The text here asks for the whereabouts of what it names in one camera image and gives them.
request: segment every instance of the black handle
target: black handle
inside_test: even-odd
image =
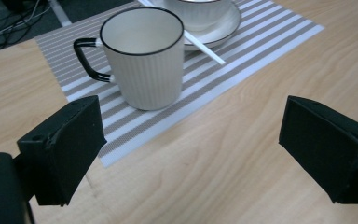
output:
[[[99,72],[95,71],[89,64],[89,61],[87,61],[87,58],[84,55],[84,52],[82,50],[82,48],[84,48],[84,47],[96,48],[97,47],[96,42],[97,42],[97,38],[77,39],[74,42],[74,50],[75,50],[76,56],[90,77],[92,77],[96,80],[99,80],[99,81],[110,82],[110,75],[99,73]]]

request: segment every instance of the straw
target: straw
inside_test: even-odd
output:
[[[138,0],[142,5],[145,7],[153,7],[153,3],[151,3],[149,0]],[[206,47],[204,44],[202,44],[195,36],[193,36],[190,32],[185,30],[185,38],[190,41],[194,46],[199,48],[202,52],[204,52],[206,55],[220,63],[221,65],[225,64],[226,62],[221,59],[218,55],[216,55],[213,51],[211,51],[208,47]]]

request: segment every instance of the table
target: table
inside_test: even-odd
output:
[[[277,0],[325,29],[103,168],[38,223],[358,223],[278,144],[288,95],[358,121],[358,1]],[[66,104],[34,40],[0,50],[0,151]]]

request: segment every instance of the mug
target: mug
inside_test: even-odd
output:
[[[83,47],[103,49],[113,75],[91,68]],[[161,109],[182,91],[184,25],[167,9],[120,11],[104,22],[100,38],[79,38],[74,50],[90,77],[117,83],[125,101],[135,108]]]
[[[229,11],[231,0],[164,0],[188,31],[202,31],[218,23]]]

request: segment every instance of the dark floor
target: dark floor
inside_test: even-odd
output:
[[[132,0],[59,0],[59,3],[69,20],[76,22],[131,1]],[[22,3],[24,10],[22,12],[13,12],[7,10],[5,5],[0,2],[0,5],[3,6],[0,7],[0,31],[5,30],[3,33],[0,33],[0,49],[62,27],[53,10],[49,8],[47,0],[40,0],[37,7],[35,7],[37,0],[25,0]],[[16,24],[16,22],[20,24],[23,21],[27,21],[26,24],[17,25],[14,29],[8,29],[8,27]]]

